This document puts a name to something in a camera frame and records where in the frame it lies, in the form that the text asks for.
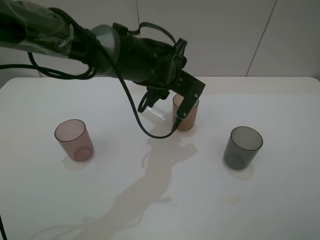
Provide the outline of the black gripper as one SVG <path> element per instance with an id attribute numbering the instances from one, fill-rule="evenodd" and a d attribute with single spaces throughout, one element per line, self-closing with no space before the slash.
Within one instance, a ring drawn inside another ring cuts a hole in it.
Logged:
<path id="1" fill-rule="evenodd" d="M 146 80 L 134 82 L 139 86 L 149 87 L 138 105 L 139 113 L 143 113 L 147 107 L 152 108 L 158 100 L 168 97 L 168 91 L 164 89 L 169 89 L 176 82 L 187 63 L 186 40 L 179 38 L 174 45 L 149 38 L 144 41 L 151 50 L 151 66 Z"/>

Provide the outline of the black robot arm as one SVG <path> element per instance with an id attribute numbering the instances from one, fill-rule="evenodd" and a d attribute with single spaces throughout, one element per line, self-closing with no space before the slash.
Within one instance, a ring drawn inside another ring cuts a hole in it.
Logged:
<path id="1" fill-rule="evenodd" d="M 184 71 L 186 41 L 167 44 L 138 38 L 138 34 L 138 30 L 130 31 L 118 23 L 89 30 L 55 7 L 14 0 L 0 3 L 0 45 L 27 52 L 30 69 L 63 80 L 87 80 L 100 75 L 145 86 L 147 92 L 139 112 L 166 99 L 169 91 L 182 96 L 192 93 L 192 78 Z M 80 74 L 49 69 L 38 65 L 34 54 L 76 60 L 88 69 Z"/>

